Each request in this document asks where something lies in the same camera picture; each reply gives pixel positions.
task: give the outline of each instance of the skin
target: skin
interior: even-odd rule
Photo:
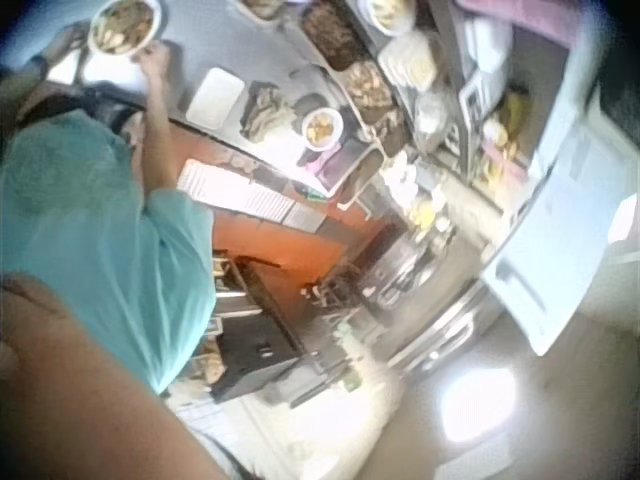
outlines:
[[[165,102],[169,48],[153,42],[136,56],[147,78],[147,114],[142,148],[142,179],[145,193],[160,188],[176,188],[180,172],[173,158],[169,116]]]
[[[88,31],[87,22],[70,25],[58,32],[40,55],[49,67],[53,68],[71,50],[84,46]],[[22,70],[0,82],[0,135],[2,138],[8,138],[13,133],[20,108],[42,81],[40,69],[28,63]]]
[[[0,478],[226,478],[41,283],[5,278],[0,302]]]

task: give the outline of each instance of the hand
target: hand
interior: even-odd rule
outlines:
[[[142,49],[134,60],[138,62],[149,82],[162,82],[167,75],[171,54],[167,45],[155,41]]]
[[[77,22],[60,30],[42,51],[49,67],[60,63],[72,50],[82,48],[87,42],[89,22]]]

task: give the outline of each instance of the white bowl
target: white bowl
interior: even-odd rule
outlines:
[[[361,0],[360,8],[365,19],[388,37],[399,37],[411,31],[416,23],[416,0],[405,0],[409,8],[406,14],[398,16],[393,28],[383,26],[376,17],[373,0]]]
[[[91,50],[92,53],[95,53],[97,55],[105,55],[107,57],[130,58],[130,57],[133,57],[140,50],[142,50],[144,47],[149,45],[151,40],[153,40],[153,37],[155,37],[156,34],[158,33],[158,30],[160,29],[160,22],[162,20],[162,8],[160,7],[160,3],[157,0],[138,0],[146,3],[153,10],[153,21],[151,23],[151,30],[149,30],[149,33],[147,34],[147,36],[144,38],[144,40],[142,40],[142,42],[140,42],[140,44],[137,47],[132,48],[128,52],[121,53],[119,55],[116,55],[113,53],[106,53],[103,50],[101,50],[93,38],[93,27],[98,22],[100,16],[102,15],[102,12],[104,12],[107,8],[109,8],[114,3],[118,3],[119,1],[121,0],[109,0],[109,2],[107,2],[98,11],[98,13],[94,15],[93,19],[91,20],[91,27],[89,28],[89,38],[87,40],[87,44],[89,45],[89,50]]]
[[[318,115],[326,115],[331,119],[331,123],[333,125],[333,132],[327,138],[323,140],[320,145],[314,145],[307,138],[307,129],[309,128],[309,124],[316,118]],[[342,131],[344,130],[344,120],[342,120],[342,115],[337,110],[333,108],[318,108],[314,110],[302,120],[302,138],[304,138],[304,143],[306,144],[309,150],[313,150],[314,152],[323,152],[325,150],[329,150],[333,147],[340,136],[342,135]]]

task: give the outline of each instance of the white tray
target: white tray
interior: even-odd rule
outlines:
[[[187,120],[209,130],[222,127],[242,91],[244,81],[221,68],[212,68],[196,92]]]

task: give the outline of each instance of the white container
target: white container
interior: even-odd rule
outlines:
[[[221,68],[212,68],[196,92],[187,120],[209,130],[222,127],[244,90],[244,81]]]
[[[426,92],[439,71],[435,46],[432,37],[413,30],[391,40],[378,55],[378,63],[394,85]]]
[[[407,2],[407,12],[404,15],[399,15],[391,28],[387,28],[378,20],[373,4],[376,0],[360,0],[358,2],[362,16],[367,22],[380,30],[388,37],[399,37],[409,32],[416,23],[416,1],[415,0],[401,0]]]
[[[149,45],[151,40],[153,40],[153,38],[158,33],[158,30],[160,29],[160,23],[162,21],[162,8],[160,6],[160,3],[157,0],[139,0],[149,5],[149,7],[151,7],[151,9],[153,10],[153,21],[151,23],[151,30],[149,30],[149,33],[147,34],[145,39],[137,47],[129,50],[128,52],[121,53],[119,55],[106,53],[102,51],[98,47],[98,45],[96,44],[93,38],[93,27],[95,27],[96,24],[98,23],[98,20],[102,15],[102,12],[104,12],[107,8],[109,8],[114,3],[118,3],[120,1],[121,0],[110,0],[98,11],[98,13],[94,15],[93,19],[91,20],[91,26],[89,28],[89,38],[87,39],[87,44],[89,45],[89,50],[91,50],[91,52],[95,53],[96,55],[104,55],[107,57],[116,57],[116,58],[131,58],[140,50],[142,50],[144,47]]]
[[[333,125],[333,132],[331,132],[331,135],[325,138],[320,145],[314,145],[307,138],[307,129],[309,128],[309,124],[318,115],[326,115],[331,119],[331,124]],[[340,115],[340,112],[338,112],[337,110],[334,110],[333,108],[326,108],[326,107],[319,108],[311,112],[309,115],[304,117],[304,120],[302,120],[302,137],[304,138],[304,143],[306,144],[309,150],[313,150],[314,152],[323,152],[333,147],[340,139],[340,136],[342,135],[343,130],[344,130],[344,120],[342,119],[342,115]]]
[[[513,26],[503,20],[476,17],[465,22],[469,55],[478,68],[493,73],[505,62],[513,47]]]

